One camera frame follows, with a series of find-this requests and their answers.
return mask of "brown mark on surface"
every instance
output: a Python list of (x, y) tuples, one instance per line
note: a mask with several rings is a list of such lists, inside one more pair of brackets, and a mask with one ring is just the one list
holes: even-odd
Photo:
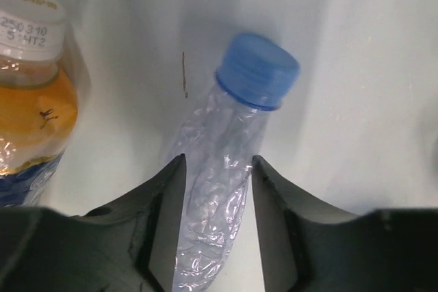
[(187, 84), (187, 79), (185, 78), (185, 55), (183, 52), (183, 91), (185, 92), (185, 97), (189, 98), (189, 93), (185, 89), (185, 85)]

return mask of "bottle with orange label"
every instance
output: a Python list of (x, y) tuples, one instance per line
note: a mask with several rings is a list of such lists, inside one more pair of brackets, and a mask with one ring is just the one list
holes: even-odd
[(77, 119), (56, 0), (0, 0), (0, 207), (38, 204)]

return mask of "bottle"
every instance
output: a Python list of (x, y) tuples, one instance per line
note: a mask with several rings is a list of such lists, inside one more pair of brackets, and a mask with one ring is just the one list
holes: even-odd
[(36, 205), (77, 119), (56, 0), (0, 0), (0, 207)]
[(227, 259), (269, 113), (298, 72), (298, 62), (269, 39), (237, 35), (216, 85), (181, 127), (168, 156), (185, 153), (187, 161), (173, 291), (204, 291)]

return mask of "white bottle cap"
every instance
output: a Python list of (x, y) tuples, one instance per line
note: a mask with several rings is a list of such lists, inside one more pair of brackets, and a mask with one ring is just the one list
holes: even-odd
[(61, 55), (66, 11), (56, 0), (0, 0), (0, 55), (49, 61)]

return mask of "bottle body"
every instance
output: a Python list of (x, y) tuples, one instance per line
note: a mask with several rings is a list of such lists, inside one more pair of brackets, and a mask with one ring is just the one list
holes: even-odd
[(268, 117), (215, 85), (181, 127), (168, 157), (187, 161), (173, 291), (202, 291), (228, 257)]
[(77, 119), (75, 89), (56, 61), (0, 56), (0, 207), (37, 205)]

